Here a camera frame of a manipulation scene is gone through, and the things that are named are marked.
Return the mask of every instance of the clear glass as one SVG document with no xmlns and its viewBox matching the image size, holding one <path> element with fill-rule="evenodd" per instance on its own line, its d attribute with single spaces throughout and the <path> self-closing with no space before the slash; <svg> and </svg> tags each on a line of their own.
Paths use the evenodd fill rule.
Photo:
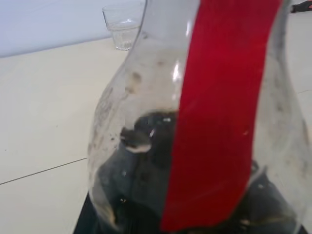
<svg viewBox="0 0 312 234">
<path fill-rule="evenodd" d="M 121 2 L 102 8 L 107 29 L 112 33 L 115 47 L 129 50 L 141 25 L 144 3 L 142 1 Z"/>
<path fill-rule="evenodd" d="M 312 157 L 285 63 L 289 4 L 268 42 L 244 197 L 217 228 L 169 233 L 307 234 L 301 221 L 312 198 Z M 159 224 L 198 6 L 199 0 L 147 0 L 134 47 L 99 100 L 88 146 L 89 194 L 105 234 L 167 234 Z"/>
</svg>

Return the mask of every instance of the clear glass jar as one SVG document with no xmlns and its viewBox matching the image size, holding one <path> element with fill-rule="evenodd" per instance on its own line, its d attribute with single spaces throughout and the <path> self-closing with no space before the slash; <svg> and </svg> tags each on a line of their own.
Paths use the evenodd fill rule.
<svg viewBox="0 0 312 234">
<path fill-rule="evenodd" d="M 266 18 L 268 0 L 231 2 L 147 0 L 136 42 L 98 103 L 88 146 L 89 194 L 103 233 L 307 233 L 301 221 L 312 197 L 312 162 L 285 64 L 289 1 L 271 2 Z M 261 26 L 255 40 L 253 23 Z M 234 47 L 223 30 L 236 35 Z M 224 59 L 248 46 L 255 49 L 251 65 Z M 224 61 L 233 63 L 220 66 Z M 236 82 L 246 73 L 234 64 L 255 78 Z M 192 80 L 194 69 L 206 75 Z M 231 98 L 231 88 L 244 93 Z"/>
</svg>

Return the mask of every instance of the white wall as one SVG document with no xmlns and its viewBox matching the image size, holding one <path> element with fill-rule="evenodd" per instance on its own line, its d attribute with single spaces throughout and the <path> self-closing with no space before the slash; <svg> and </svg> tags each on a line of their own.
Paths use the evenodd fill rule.
<svg viewBox="0 0 312 234">
<path fill-rule="evenodd" d="M 105 5 L 127 0 L 0 0 L 0 57 L 109 37 Z"/>
</svg>

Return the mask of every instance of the table surface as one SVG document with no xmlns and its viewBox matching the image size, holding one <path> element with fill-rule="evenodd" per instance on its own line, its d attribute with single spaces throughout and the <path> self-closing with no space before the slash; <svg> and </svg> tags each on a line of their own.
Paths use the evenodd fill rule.
<svg viewBox="0 0 312 234">
<path fill-rule="evenodd" d="M 290 16 L 288 62 L 312 129 L 312 13 Z M 87 193 L 97 101 L 127 53 L 111 39 L 0 58 L 0 230 L 71 234 Z"/>
</svg>

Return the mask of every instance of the red stripe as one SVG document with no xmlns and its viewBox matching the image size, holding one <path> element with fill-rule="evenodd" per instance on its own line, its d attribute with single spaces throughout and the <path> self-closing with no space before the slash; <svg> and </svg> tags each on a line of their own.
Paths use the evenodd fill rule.
<svg viewBox="0 0 312 234">
<path fill-rule="evenodd" d="M 190 45 L 161 228 L 229 218 L 250 177 L 267 42 L 280 0 L 202 0 Z"/>
</svg>

